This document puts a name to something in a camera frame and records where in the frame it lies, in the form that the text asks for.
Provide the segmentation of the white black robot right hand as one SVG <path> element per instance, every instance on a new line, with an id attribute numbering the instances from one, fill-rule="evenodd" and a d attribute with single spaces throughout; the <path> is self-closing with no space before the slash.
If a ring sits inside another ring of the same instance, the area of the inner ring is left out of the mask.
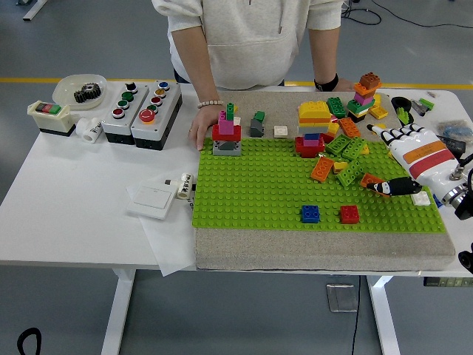
<path id="1" fill-rule="evenodd" d="M 382 183 L 368 183 L 367 188 L 389 196 L 418 193 L 424 186 L 443 204 L 451 203 L 451 192 L 463 190 L 464 175 L 452 178 L 458 162 L 437 135 L 417 124 L 399 129 L 367 125 L 389 148 L 392 156 L 406 170 L 408 177 Z"/>

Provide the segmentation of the person's right hand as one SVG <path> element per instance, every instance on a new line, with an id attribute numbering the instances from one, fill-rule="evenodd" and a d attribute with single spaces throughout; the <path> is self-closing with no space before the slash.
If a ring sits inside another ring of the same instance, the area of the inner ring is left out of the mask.
<path id="1" fill-rule="evenodd" d="M 203 106 L 198 110 L 188 132 L 188 139 L 198 151 L 203 148 L 208 129 L 217 124 L 220 112 L 223 110 L 222 105 Z"/>

